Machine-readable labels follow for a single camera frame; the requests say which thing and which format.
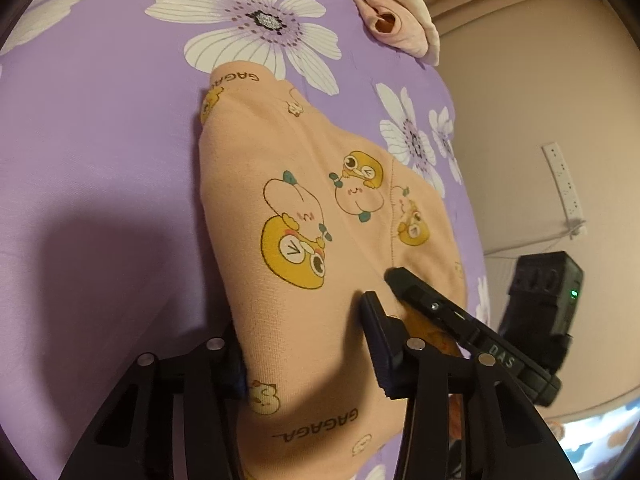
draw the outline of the pink towel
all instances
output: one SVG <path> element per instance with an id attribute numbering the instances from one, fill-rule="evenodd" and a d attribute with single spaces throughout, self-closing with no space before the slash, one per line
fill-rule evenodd
<path id="1" fill-rule="evenodd" d="M 427 37 L 416 17 L 395 0 L 353 0 L 369 31 L 378 41 L 423 57 Z"/>

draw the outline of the metal screw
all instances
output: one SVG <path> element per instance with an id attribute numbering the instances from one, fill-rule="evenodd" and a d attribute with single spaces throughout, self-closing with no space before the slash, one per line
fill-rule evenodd
<path id="1" fill-rule="evenodd" d="M 478 362 L 484 366 L 493 366 L 495 365 L 495 357 L 491 354 L 480 354 L 478 356 Z"/>
<path id="2" fill-rule="evenodd" d="M 142 354 L 140 357 L 138 357 L 138 365 L 149 366 L 155 360 L 156 360 L 156 356 L 153 354 L 149 354 L 149 353 Z"/>
<path id="3" fill-rule="evenodd" d="M 422 350 L 425 346 L 427 346 L 427 343 L 425 343 L 419 337 L 412 337 L 406 340 L 406 345 L 411 350 Z"/>
<path id="4" fill-rule="evenodd" d="M 225 340 L 221 337 L 212 337 L 207 341 L 207 349 L 222 350 L 225 347 Z"/>

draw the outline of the cartoon cat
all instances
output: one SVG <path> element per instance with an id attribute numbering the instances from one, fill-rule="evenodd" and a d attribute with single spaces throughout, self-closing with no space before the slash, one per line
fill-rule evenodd
<path id="1" fill-rule="evenodd" d="M 273 415 L 280 409 L 277 393 L 275 384 L 253 381 L 249 388 L 249 407 L 258 415 Z"/>

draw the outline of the purple bedsheet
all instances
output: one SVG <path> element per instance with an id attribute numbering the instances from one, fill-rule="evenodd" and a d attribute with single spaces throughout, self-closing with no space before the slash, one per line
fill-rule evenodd
<path id="1" fill-rule="evenodd" d="M 216 60 L 261 58 L 444 190 L 469 311 L 481 303 L 444 83 L 369 37 L 351 0 L 314 1 L 158 0 L 145 13 L 154 0 L 36 0 L 0 51 L 0 425 L 39 480 L 58 477 L 137 354 L 187 351 L 228 321 L 197 193 Z M 390 478 L 397 453 L 396 438 L 357 479 Z"/>

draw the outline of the electrical outlet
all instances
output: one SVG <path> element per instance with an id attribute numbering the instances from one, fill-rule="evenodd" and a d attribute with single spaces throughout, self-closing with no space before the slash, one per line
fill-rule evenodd
<path id="1" fill-rule="evenodd" d="M 542 150 L 545 153 L 549 168 L 551 168 L 551 173 L 556 181 L 567 225 L 569 229 L 575 228 L 584 222 L 584 213 L 578 200 L 578 193 L 575 190 L 574 181 L 571 178 L 571 173 L 569 173 L 569 167 L 564 160 L 564 156 L 562 156 L 560 146 L 558 146 L 556 142 L 545 144 L 542 146 Z M 581 234 L 587 234 L 587 227 L 584 225 L 573 232 L 572 236 Z"/>

